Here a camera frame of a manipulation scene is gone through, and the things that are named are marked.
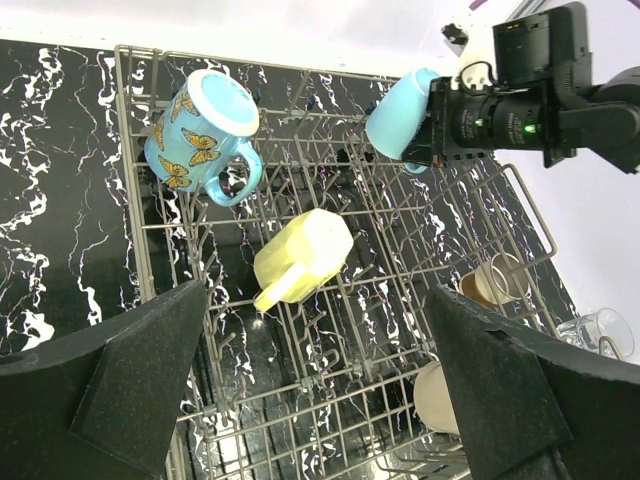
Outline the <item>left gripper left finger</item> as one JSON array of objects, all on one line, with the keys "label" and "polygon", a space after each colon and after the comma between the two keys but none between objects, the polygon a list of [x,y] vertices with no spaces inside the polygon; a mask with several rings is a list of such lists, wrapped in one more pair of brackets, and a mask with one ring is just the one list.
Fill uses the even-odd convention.
[{"label": "left gripper left finger", "polygon": [[159,479],[203,328],[188,281],[1,359],[4,479]]}]

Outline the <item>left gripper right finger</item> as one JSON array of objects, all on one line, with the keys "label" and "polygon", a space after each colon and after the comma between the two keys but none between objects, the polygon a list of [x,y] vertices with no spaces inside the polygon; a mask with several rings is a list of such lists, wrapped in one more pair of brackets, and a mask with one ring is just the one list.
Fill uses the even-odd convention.
[{"label": "left gripper right finger", "polygon": [[474,479],[636,479],[639,368],[445,287],[424,307]]}]

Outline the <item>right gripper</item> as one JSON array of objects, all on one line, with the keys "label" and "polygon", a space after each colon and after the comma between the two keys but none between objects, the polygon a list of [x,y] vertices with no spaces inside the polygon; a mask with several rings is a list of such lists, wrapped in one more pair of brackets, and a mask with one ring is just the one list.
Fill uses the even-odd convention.
[{"label": "right gripper", "polygon": [[426,116],[402,160],[432,168],[471,165],[496,150],[541,151],[546,160],[560,146],[558,104],[550,87],[451,88],[431,83]]}]

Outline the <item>light blue mug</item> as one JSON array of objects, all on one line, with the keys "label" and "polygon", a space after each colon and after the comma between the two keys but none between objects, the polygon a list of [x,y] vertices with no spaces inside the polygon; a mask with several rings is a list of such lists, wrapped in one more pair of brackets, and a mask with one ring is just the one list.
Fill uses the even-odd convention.
[{"label": "light blue mug", "polygon": [[369,115],[365,131],[373,148],[400,161],[424,119],[431,83],[440,75],[428,68],[405,74],[385,94]]}]

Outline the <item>beige paper cup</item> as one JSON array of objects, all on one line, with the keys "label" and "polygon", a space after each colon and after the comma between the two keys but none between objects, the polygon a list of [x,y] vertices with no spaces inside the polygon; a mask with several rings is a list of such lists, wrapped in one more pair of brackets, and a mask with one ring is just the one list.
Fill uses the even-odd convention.
[{"label": "beige paper cup", "polygon": [[460,435],[447,382],[439,362],[429,363],[417,374],[414,383],[414,405],[419,419],[430,430]]}]

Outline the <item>yellow-green mug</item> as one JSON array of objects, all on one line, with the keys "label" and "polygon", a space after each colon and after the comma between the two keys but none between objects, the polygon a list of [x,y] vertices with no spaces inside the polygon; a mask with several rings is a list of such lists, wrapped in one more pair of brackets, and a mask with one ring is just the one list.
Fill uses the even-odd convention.
[{"label": "yellow-green mug", "polygon": [[256,310],[299,303],[337,275],[354,245],[345,220],[316,208],[293,218],[255,256]]}]

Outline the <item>blue butterfly mug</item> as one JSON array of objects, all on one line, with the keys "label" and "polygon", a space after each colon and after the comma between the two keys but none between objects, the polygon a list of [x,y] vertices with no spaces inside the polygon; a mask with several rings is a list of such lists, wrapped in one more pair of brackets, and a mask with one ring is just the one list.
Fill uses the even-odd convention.
[{"label": "blue butterfly mug", "polygon": [[[192,72],[159,117],[144,143],[152,172],[168,187],[194,193],[203,190],[216,204],[231,207],[258,186],[263,163],[251,144],[260,118],[250,92],[218,71]],[[235,158],[248,167],[240,192],[229,195],[220,174]]]}]

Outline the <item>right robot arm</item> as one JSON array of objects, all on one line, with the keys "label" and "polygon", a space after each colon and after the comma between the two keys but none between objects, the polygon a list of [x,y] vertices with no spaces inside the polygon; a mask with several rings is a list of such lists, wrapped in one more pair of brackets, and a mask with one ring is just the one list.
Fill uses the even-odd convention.
[{"label": "right robot arm", "polygon": [[589,149],[627,174],[639,167],[639,79],[629,69],[578,95],[564,82],[525,88],[432,82],[426,117],[402,160],[426,168],[471,166],[497,150],[537,151],[550,168]]}]

